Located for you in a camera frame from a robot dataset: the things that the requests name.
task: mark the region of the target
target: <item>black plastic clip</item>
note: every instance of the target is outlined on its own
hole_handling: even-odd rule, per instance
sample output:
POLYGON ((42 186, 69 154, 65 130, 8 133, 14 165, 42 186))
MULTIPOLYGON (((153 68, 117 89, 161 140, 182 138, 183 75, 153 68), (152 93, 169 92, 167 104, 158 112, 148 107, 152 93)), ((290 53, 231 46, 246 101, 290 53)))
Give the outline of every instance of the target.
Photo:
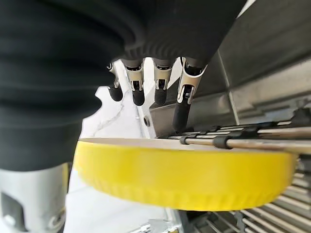
POLYGON ((213 145, 220 149, 232 149, 227 145, 229 139, 249 139, 257 138, 259 127, 248 127, 241 131, 233 131, 227 135, 220 135, 213 139, 213 145))
POLYGON ((311 125, 311 109, 298 108, 294 111, 290 126, 306 126, 311 125))
POLYGON ((186 142, 186 139, 187 138, 190 138, 189 136, 183 136, 179 139, 180 143, 183 144, 183 145, 188 145, 188 143, 186 142))

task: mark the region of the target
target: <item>yellow plate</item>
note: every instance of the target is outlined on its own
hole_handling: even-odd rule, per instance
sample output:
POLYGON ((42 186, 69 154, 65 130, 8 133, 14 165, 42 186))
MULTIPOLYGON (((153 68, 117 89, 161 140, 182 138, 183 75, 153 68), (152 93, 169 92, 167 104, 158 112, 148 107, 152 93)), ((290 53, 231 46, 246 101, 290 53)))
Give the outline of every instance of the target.
POLYGON ((181 210, 226 211, 273 201, 291 184, 297 156, 219 150, 177 140, 90 138, 75 168, 110 195, 181 210))

